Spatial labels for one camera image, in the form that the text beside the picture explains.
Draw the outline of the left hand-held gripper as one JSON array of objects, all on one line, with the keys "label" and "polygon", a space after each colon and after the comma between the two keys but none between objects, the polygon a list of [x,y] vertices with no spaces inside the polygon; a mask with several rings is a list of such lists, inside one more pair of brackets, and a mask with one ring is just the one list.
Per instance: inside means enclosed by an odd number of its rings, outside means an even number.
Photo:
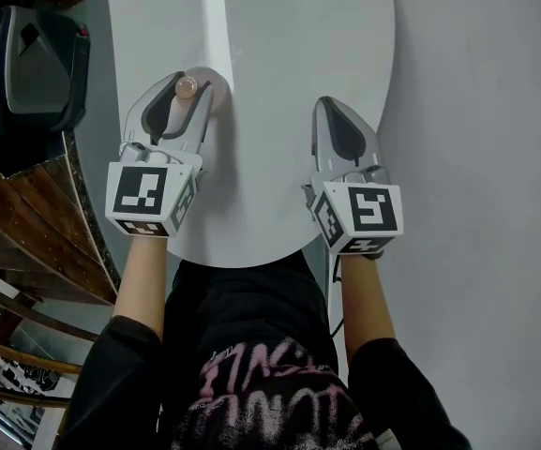
[{"label": "left hand-held gripper", "polygon": [[[106,218],[123,234],[175,237],[198,193],[213,87],[206,82],[193,98],[180,98],[175,86],[183,76],[156,82],[128,111],[127,143],[109,164],[105,204]],[[164,149],[143,144],[158,142]]]}]

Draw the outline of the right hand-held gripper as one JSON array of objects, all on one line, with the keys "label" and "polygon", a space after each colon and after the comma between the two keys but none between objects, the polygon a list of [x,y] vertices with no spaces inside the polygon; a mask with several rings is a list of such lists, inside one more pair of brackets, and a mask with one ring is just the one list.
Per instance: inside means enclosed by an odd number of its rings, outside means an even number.
[{"label": "right hand-held gripper", "polygon": [[[377,133],[356,111],[333,97],[318,99],[312,116],[318,172],[302,189],[332,255],[377,259],[404,233],[400,188],[390,183],[385,167],[375,165],[379,153]],[[328,171],[351,161],[372,166]]]}]

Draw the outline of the small pink round object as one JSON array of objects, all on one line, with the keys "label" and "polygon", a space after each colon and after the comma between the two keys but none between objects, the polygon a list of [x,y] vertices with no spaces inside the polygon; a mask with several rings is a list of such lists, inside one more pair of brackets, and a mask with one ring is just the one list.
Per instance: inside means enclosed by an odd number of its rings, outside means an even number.
[{"label": "small pink round object", "polygon": [[174,98],[163,140],[179,138],[188,127],[193,114],[203,105],[203,93],[212,91],[211,113],[214,114],[229,93],[226,79],[210,67],[193,67],[185,72],[174,85]]}]

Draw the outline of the person's left forearm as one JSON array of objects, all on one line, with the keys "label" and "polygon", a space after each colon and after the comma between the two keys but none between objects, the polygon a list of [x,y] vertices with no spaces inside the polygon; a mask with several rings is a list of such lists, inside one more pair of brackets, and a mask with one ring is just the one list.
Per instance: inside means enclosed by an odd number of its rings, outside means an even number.
[{"label": "person's left forearm", "polygon": [[167,275],[167,240],[135,236],[113,309],[113,316],[129,318],[163,340]]}]

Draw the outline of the person's right forearm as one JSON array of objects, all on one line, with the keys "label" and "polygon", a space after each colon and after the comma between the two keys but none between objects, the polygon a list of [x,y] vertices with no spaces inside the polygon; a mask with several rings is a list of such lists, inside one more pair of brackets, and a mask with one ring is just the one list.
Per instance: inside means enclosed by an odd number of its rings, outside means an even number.
[{"label": "person's right forearm", "polygon": [[377,263],[360,255],[340,259],[344,342],[348,362],[366,343],[395,338]]}]

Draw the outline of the white kidney-shaped table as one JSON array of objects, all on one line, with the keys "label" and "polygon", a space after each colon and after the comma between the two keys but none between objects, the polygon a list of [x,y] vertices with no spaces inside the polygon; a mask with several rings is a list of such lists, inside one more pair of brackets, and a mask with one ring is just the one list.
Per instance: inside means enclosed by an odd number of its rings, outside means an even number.
[{"label": "white kidney-shaped table", "polygon": [[202,145],[203,178],[172,255],[208,266],[270,263],[319,228],[303,191],[312,113],[329,96],[380,125],[395,50],[394,0],[108,0],[119,117],[177,71],[229,85]]}]

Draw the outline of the black grey machine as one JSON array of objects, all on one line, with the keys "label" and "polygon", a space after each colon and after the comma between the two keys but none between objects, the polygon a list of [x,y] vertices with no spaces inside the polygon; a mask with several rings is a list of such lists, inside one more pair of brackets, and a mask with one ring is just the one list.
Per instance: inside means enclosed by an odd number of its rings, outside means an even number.
[{"label": "black grey machine", "polygon": [[85,110],[90,37],[60,13],[0,7],[0,138],[76,126]]}]

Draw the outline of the black printed sweatshirt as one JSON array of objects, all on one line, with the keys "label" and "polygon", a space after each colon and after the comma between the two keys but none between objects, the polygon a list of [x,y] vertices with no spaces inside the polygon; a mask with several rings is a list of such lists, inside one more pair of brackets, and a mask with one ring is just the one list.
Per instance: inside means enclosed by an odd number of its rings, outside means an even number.
[{"label": "black printed sweatshirt", "polygon": [[252,268],[181,262],[164,330],[117,316],[91,348],[58,450],[472,450],[385,332],[346,380],[301,253]]}]

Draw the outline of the black white printed poster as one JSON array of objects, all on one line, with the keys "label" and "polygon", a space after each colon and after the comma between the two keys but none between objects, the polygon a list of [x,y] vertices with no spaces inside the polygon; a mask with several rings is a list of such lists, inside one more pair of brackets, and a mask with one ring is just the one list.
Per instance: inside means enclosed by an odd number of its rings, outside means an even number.
[{"label": "black white printed poster", "polygon": [[56,397],[60,374],[41,367],[18,363],[0,356],[0,387],[45,397]]}]

